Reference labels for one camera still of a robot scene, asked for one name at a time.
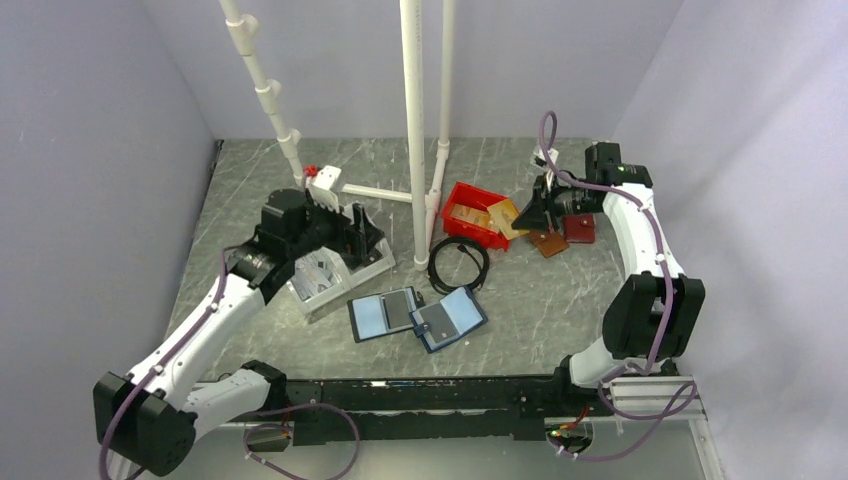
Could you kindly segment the gold credit card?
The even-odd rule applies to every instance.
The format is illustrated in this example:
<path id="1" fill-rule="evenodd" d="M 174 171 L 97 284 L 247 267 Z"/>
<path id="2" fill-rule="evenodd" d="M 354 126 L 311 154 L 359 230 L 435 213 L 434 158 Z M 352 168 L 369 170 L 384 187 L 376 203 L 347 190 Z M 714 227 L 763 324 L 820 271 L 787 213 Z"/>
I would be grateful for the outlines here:
<path id="1" fill-rule="evenodd" d="M 489 205 L 487 212 L 492 223 L 507 240 L 513 240 L 529 233 L 526 229 L 517 229 L 512 226 L 519 216 L 519 211 L 510 198 Z"/>

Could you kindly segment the blue card holder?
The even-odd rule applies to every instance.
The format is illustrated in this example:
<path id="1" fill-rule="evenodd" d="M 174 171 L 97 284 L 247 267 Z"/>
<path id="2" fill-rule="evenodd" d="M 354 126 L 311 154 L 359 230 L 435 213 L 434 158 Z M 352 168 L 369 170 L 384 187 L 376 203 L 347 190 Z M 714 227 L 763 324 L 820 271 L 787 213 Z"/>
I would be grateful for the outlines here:
<path id="1" fill-rule="evenodd" d="M 488 322 L 472 290 L 463 286 L 440 301 L 409 314 L 412 330 L 425 350 L 434 354 Z"/>

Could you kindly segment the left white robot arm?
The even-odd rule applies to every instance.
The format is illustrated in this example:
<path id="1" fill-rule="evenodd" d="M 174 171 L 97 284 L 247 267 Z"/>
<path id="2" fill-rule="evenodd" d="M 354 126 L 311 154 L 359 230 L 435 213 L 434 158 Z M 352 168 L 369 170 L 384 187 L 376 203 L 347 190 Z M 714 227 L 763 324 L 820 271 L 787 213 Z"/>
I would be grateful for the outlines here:
<path id="1" fill-rule="evenodd" d="M 205 299 L 128 373 L 108 372 L 95 384 L 100 477 L 109 476 L 111 453 L 140 473 L 166 476 L 221 424 L 248 412 L 279 417 L 290 404 L 287 376 L 264 362 L 249 361 L 201 389 L 195 384 L 234 330 L 294 276 L 297 260 L 326 248 L 357 269 L 371 264 L 384 238 L 359 203 L 332 208 L 297 189 L 270 193 L 252 236 L 222 250 L 220 273 Z"/>

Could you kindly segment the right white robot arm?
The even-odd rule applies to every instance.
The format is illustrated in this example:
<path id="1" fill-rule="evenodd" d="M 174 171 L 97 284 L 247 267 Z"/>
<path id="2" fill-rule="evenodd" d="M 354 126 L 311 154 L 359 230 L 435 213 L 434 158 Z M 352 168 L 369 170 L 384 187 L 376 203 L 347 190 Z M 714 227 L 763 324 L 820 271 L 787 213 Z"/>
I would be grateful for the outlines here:
<path id="1" fill-rule="evenodd" d="M 609 220 L 624 283 L 604 313 L 600 337 L 569 358 L 570 377 L 551 388 L 552 404 L 564 415 L 588 404 L 588 387 L 625 372 L 653 373 L 682 356 L 706 297 L 702 280 L 684 272 L 665 238 L 648 169 L 623 162 L 618 144 L 589 146 L 582 178 L 551 169 L 537 176 L 512 226 L 554 232 L 581 214 Z"/>

